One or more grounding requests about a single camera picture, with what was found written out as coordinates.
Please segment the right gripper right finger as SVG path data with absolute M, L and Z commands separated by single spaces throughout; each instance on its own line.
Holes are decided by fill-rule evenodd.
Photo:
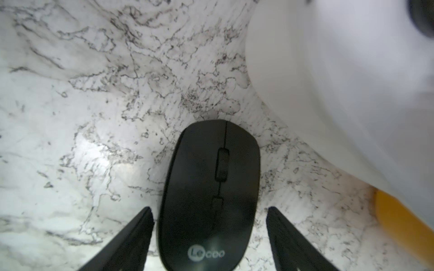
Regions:
M 276 207 L 266 226 L 277 271 L 338 271 Z

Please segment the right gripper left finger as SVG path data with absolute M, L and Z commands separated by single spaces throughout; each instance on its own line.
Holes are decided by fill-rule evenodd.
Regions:
M 81 271 L 142 271 L 154 228 L 150 207 L 143 208 Z

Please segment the black mouse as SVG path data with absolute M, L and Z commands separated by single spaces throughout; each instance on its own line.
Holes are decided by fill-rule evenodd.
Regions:
M 409 14 L 417 30 L 434 38 L 434 0 L 409 0 Z
M 225 120 L 180 135 L 168 168 L 157 244 L 168 271 L 232 271 L 252 233 L 261 175 L 256 139 Z

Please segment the yellow storage box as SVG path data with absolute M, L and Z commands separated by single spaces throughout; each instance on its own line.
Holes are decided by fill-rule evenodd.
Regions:
M 375 192 L 375 214 L 382 228 L 407 252 L 434 269 L 434 231 L 393 196 Z

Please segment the white storage box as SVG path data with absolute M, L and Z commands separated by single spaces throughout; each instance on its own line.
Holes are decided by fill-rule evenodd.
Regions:
M 434 38 L 408 1 L 259 1 L 246 63 L 321 157 L 434 225 Z

